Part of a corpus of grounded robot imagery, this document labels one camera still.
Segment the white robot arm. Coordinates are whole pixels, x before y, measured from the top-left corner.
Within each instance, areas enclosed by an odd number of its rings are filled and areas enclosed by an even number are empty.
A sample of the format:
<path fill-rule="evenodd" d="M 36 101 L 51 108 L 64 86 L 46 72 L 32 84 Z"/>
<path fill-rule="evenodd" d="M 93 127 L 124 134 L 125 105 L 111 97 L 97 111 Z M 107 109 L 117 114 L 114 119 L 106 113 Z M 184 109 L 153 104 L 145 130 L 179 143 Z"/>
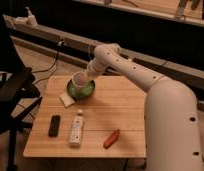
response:
<path fill-rule="evenodd" d="M 120 56 L 101 44 L 87 66 L 91 78 L 114 68 L 146 93 L 146 171 L 203 171 L 197 100 L 185 84 Z"/>

